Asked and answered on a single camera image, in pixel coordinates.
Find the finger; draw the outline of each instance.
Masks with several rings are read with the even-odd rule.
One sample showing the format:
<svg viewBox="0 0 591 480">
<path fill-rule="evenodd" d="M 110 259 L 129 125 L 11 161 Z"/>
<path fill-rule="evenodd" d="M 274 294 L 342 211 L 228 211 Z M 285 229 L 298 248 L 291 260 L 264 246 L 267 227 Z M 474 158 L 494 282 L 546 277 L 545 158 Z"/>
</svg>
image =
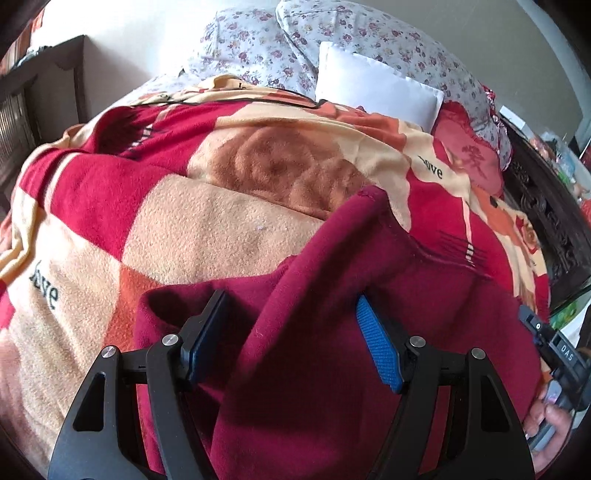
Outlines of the finger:
<svg viewBox="0 0 591 480">
<path fill-rule="evenodd" d="M 544 420 L 544 404 L 540 400 L 535 400 L 527 417 L 523 421 L 523 430 L 527 435 L 533 437 L 538 433 L 540 423 Z"/>
<path fill-rule="evenodd" d="M 560 453 L 570 432 L 572 417 L 566 410 L 554 405 L 547 405 L 545 418 L 554 428 L 555 432 L 548 442 L 548 445 L 539 453 L 533 456 L 534 469 L 536 472 L 546 468 L 552 460 Z"/>
</svg>

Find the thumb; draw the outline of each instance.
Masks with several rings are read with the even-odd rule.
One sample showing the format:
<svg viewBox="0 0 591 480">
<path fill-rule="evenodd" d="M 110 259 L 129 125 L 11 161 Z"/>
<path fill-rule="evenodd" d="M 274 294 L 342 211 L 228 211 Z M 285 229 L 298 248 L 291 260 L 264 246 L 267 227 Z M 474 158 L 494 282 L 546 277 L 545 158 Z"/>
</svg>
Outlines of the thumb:
<svg viewBox="0 0 591 480">
<path fill-rule="evenodd" d="M 558 434 L 566 434 L 570 430 L 571 416 L 568 412 L 556 405 L 546 405 L 545 418 Z"/>
</svg>

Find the fleece blanket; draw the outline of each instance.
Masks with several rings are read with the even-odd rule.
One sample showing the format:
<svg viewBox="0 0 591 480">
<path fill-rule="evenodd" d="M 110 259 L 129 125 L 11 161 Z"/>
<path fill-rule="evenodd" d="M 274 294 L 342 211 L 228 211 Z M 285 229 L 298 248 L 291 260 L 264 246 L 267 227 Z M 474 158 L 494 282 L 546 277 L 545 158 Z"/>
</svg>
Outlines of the fleece blanket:
<svg viewBox="0 0 591 480">
<path fill-rule="evenodd" d="M 547 316 L 529 221 L 472 187 L 441 142 L 219 76 L 110 109 L 24 164 L 1 230 L 2 425 L 45 472 L 101 347 L 132 348 L 143 292 L 269 273 L 369 184 L 426 250 Z"/>
<path fill-rule="evenodd" d="M 232 298 L 227 324 L 207 378 L 185 398 L 221 480 L 368 477 L 400 397 L 380 380 L 357 324 L 360 292 L 379 314 L 436 348 L 483 348 L 520 418 L 537 387 L 540 360 L 517 321 L 519 302 L 490 277 L 426 253 L 375 186 L 353 195 L 302 253 L 271 274 L 147 292 L 138 306 L 136 346 L 178 333 L 218 288 Z M 439 391 L 417 469 L 421 458 L 424 470 L 437 465 L 446 393 Z M 147 388 L 139 404 L 148 460 L 164 473 Z"/>
</svg>

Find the red cushion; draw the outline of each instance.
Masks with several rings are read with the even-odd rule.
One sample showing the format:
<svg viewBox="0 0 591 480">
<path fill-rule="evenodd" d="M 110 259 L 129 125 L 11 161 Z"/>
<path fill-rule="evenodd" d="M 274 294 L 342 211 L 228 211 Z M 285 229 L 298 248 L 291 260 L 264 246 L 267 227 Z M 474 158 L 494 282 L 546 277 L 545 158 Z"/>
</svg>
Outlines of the red cushion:
<svg viewBox="0 0 591 480">
<path fill-rule="evenodd" d="M 502 196 L 499 157 L 474 133 L 468 114 L 460 103 L 445 102 L 441 106 L 431 134 L 453 154 L 454 164 L 466 170 L 472 183 L 493 196 Z"/>
</svg>

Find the black mount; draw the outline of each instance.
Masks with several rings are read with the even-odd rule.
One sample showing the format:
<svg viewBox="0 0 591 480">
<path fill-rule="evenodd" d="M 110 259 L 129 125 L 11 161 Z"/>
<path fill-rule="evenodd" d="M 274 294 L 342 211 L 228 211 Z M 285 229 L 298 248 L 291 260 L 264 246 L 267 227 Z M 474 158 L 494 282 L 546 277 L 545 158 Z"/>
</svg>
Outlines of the black mount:
<svg viewBox="0 0 591 480">
<path fill-rule="evenodd" d="M 215 291 L 201 315 L 150 348 L 104 348 L 66 416 L 48 480 L 217 480 L 199 436 L 186 427 L 183 393 L 207 373 L 227 303 Z M 534 479 L 519 418 L 486 354 L 441 352 L 413 342 L 397 322 L 381 323 L 398 352 L 402 399 L 367 478 Z M 166 476 L 148 468 L 136 384 L 148 385 Z M 441 385 L 452 388 L 444 445 L 438 467 L 419 475 Z"/>
</svg>

